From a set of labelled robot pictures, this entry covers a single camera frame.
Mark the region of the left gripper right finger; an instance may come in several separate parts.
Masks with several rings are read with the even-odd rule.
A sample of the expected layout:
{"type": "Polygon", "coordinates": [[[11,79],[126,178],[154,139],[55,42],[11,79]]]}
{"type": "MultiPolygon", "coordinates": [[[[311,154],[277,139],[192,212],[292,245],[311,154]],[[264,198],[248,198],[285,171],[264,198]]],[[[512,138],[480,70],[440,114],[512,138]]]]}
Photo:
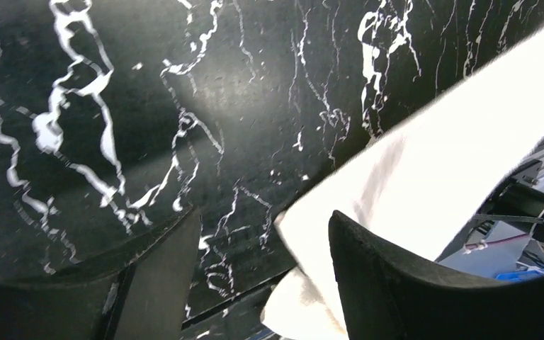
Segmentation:
{"type": "Polygon", "coordinates": [[[544,276],[511,283],[447,268],[339,211],[329,244],[350,339],[544,339],[544,276]]]}

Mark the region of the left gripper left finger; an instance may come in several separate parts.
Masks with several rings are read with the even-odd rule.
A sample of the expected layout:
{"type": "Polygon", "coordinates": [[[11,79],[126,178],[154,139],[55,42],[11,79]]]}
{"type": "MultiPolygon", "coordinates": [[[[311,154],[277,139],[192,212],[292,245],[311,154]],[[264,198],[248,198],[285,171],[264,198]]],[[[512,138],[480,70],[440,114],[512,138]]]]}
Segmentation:
{"type": "Polygon", "coordinates": [[[191,208],[51,276],[0,281],[0,339],[178,339],[200,229],[191,208]]]}

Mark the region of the white towel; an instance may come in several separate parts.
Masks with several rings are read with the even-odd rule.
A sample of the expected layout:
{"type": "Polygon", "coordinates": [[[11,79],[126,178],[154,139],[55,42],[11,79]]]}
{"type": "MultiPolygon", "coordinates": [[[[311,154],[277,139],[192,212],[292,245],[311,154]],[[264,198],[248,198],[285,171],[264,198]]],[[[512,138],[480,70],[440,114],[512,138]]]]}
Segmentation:
{"type": "Polygon", "coordinates": [[[544,139],[544,26],[385,133],[276,220],[297,262],[261,321],[288,339],[347,339],[328,223],[335,210],[434,260],[544,139]]]}

